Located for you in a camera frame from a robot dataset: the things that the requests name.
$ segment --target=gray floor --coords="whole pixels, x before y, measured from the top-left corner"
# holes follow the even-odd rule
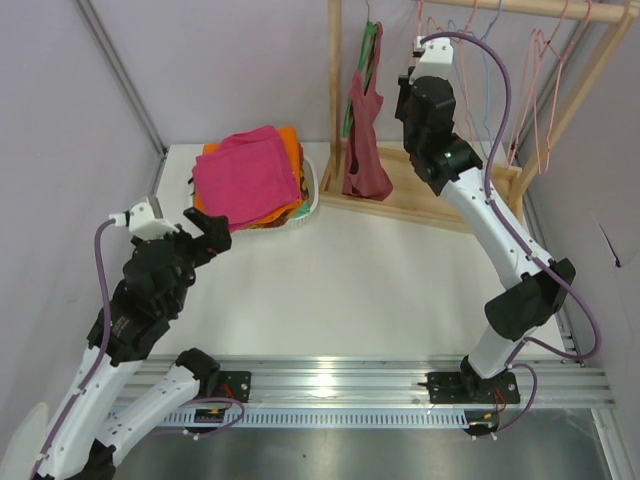
[[[532,412],[498,441],[444,430],[236,429],[150,438],[116,480],[608,479],[589,412]]]

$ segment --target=wooden clothes rack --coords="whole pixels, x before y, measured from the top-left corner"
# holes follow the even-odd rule
[[[476,0],[425,0],[427,3],[473,8]],[[502,11],[560,18],[565,0],[503,0]],[[378,146],[380,160],[391,178],[393,193],[383,202],[342,194],[343,151],[340,120],[342,115],[340,77],[342,64],[342,0],[328,0],[329,7],[329,114],[331,117],[331,154],[321,184],[321,199],[332,205],[364,213],[424,223],[458,231],[469,231],[462,218],[444,200],[436,197],[414,173],[408,154],[401,149]],[[500,0],[478,0],[477,8],[498,10]],[[599,44],[591,54],[567,100],[560,106],[555,125],[545,147],[553,148],[596,80],[604,70],[640,14],[640,0],[625,0],[623,5],[594,3],[590,22],[609,24]],[[585,20],[586,2],[573,2],[564,17]],[[520,221],[523,218],[523,196],[538,173],[537,158],[532,155],[522,169],[494,166],[492,180],[500,195]]]

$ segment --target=towel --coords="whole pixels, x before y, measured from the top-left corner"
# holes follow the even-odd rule
[[[227,137],[214,153],[198,156],[193,181],[206,212],[227,216],[232,231],[300,199],[284,143],[271,126]]]
[[[272,228],[279,227],[284,225],[288,219],[294,218],[298,216],[300,210],[303,210],[305,205],[307,205],[308,210],[308,202],[309,198],[309,190],[307,187],[307,183],[304,177],[304,169],[303,169],[303,158],[304,153],[302,151],[302,147],[298,143],[298,136],[296,134],[295,128],[288,126],[282,127],[278,129],[278,134],[282,141],[284,142],[285,149],[287,151],[287,155],[289,156],[289,161],[291,163],[291,168],[293,168],[293,172],[296,175],[296,179],[299,181],[300,185],[300,193],[301,196],[299,199],[294,200],[293,202],[273,211],[269,212],[265,217],[259,219],[258,221],[252,223],[249,228]],[[211,143],[204,146],[202,153],[208,154],[213,153],[220,148],[220,143]],[[202,203],[202,199],[200,197],[200,193],[196,188],[193,206],[198,210],[207,213],[207,210]]]

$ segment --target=wooden pole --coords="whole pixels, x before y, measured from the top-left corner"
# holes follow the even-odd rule
[[[426,0],[428,3],[439,5],[454,5],[473,8],[476,0]],[[541,17],[560,18],[564,11],[565,0],[503,0],[502,11],[525,13]],[[498,10],[500,0],[478,0],[477,8],[483,10]],[[567,8],[565,18],[584,20],[587,18],[588,4],[586,2],[572,2]],[[606,5],[594,3],[591,7],[590,22],[618,24],[622,20],[625,8],[622,5]]]
[[[596,83],[600,74],[604,71],[607,63],[609,63],[609,60],[620,45],[620,42],[622,42],[625,35],[633,25],[633,22],[638,17],[638,14],[640,13],[640,0],[626,0],[624,8],[626,8],[624,17],[617,25],[611,25],[604,33],[598,43],[598,46],[591,55],[589,63],[583,69],[582,75],[575,83],[573,90],[569,94],[568,100],[563,104],[562,109],[556,118],[553,131],[551,132],[548,145],[549,148],[556,146],[556,143],[558,143],[558,140],[580,108],[580,105]],[[540,150],[546,152],[546,140],[542,147],[543,148]],[[518,199],[524,195],[524,192],[529,188],[529,185],[537,173],[538,158],[534,153],[529,157],[527,163],[522,169],[522,173],[513,183],[513,188],[509,196],[509,206],[515,205]]]
[[[340,70],[342,64],[342,0],[329,0],[329,117],[331,176],[338,177],[342,157],[340,148]]]

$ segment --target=plastic basket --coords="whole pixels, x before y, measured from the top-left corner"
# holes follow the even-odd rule
[[[309,187],[309,202],[310,202],[309,213],[307,213],[306,215],[302,215],[300,217],[290,218],[289,220],[287,220],[287,223],[285,223],[280,227],[248,228],[245,230],[237,230],[233,234],[234,235],[245,235],[245,234],[253,235],[253,234],[259,234],[259,233],[274,232],[276,230],[297,228],[304,225],[309,219],[309,217],[313,214],[313,212],[318,208],[318,202],[320,200],[320,184],[318,180],[318,175],[316,173],[316,169],[313,166],[313,163],[311,163],[311,161],[309,160],[309,158],[307,158],[306,155],[304,157],[302,168],[304,168],[304,177]],[[192,193],[193,193],[193,186],[191,186],[191,188],[189,188],[187,192],[187,198],[188,198],[187,201],[189,203],[188,206],[193,206]]]

